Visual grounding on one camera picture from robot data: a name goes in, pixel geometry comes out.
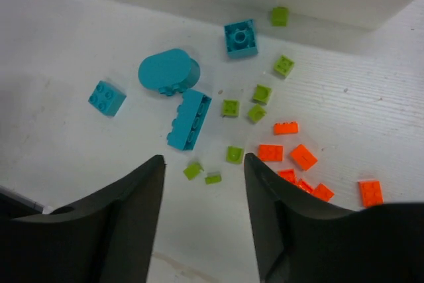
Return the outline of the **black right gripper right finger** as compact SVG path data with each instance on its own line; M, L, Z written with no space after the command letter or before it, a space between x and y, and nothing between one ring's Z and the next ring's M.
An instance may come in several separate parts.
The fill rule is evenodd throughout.
M279 177L249 153L246 196L261 282L422 282L423 204L351 211Z

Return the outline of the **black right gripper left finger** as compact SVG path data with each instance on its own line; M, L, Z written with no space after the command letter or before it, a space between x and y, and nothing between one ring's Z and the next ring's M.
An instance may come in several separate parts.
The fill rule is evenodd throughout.
M164 157L50 213L1 190L2 282L145 282Z

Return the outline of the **orange lego small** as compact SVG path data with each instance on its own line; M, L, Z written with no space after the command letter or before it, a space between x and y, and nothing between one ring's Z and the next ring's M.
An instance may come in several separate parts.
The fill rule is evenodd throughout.
M296 186L309 194L311 194L314 190L314 188L303 179L299 179Z

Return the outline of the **orange smooth lego tile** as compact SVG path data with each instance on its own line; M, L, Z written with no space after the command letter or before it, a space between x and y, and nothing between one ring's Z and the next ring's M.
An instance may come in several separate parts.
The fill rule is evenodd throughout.
M308 171L318 162L317 158L303 144L295 147L290 152L290 157L303 171Z

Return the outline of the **orange lego plate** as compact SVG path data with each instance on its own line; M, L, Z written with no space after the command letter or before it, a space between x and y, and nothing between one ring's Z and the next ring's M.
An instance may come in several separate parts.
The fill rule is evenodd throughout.
M282 162L284 160L284 147L278 144L260 144L258 157L263 162Z

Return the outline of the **green small lego clip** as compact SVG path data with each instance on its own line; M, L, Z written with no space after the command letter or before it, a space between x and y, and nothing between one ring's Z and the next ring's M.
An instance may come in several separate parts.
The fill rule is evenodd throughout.
M200 173L202 173L203 167L199 162L192 162L187 168L184 170L184 175L188 180L194 179Z

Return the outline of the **green tiny lego piece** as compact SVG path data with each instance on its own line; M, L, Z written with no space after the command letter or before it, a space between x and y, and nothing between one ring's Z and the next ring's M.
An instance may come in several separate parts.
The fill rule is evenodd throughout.
M211 184L218 184L222 181L222 176L220 173L212 173L212 174L208 174L205 177L205 184L206 185L211 185Z

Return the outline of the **orange lego brick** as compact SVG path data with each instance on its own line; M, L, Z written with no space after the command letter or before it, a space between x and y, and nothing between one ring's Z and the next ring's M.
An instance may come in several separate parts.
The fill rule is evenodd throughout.
M275 135L290 135L299 132L299 125L296 121L275 123L273 132Z

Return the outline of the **green notched lego piece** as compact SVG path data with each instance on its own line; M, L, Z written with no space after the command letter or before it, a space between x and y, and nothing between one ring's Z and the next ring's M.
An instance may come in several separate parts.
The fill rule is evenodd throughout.
M253 123L259 122L266 114L266 110L259 104L255 104L247 113Z

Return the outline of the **teal small lego brick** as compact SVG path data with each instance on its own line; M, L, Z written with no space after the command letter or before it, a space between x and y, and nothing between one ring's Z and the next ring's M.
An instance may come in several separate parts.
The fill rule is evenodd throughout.
M100 113L107 117L114 117L126 95L109 82L99 81L88 102Z

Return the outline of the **green square lego plate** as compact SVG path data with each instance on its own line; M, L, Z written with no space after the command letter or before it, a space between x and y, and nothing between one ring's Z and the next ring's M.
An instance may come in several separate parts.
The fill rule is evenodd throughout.
M240 103L238 100L224 99L221 115L223 117L238 117Z

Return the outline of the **green curved lego piece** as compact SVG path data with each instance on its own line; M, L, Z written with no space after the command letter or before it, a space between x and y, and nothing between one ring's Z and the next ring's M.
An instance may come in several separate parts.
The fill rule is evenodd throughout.
M272 89L270 87L258 84L254 90L252 100L266 105L270 100L271 93Z

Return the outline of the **teal long lego brick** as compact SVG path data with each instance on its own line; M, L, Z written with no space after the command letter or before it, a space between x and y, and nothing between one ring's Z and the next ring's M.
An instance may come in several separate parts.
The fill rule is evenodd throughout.
M169 146L177 150L193 150L207 116L211 98L200 91L189 89L182 94L182 99L167 141Z

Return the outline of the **teal rounded lego piece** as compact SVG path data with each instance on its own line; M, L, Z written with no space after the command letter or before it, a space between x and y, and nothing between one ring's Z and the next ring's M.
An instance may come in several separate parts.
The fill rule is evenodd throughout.
M138 69L143 87L166 96L185 92L199 81L200 75L199 64L179 48L145 58Z

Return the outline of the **teal square lego brick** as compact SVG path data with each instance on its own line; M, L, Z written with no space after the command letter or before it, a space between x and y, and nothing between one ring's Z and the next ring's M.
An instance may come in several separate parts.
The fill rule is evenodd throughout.
M253 19L227 24L224 26L224 33L229 58L247 58L258 54Z

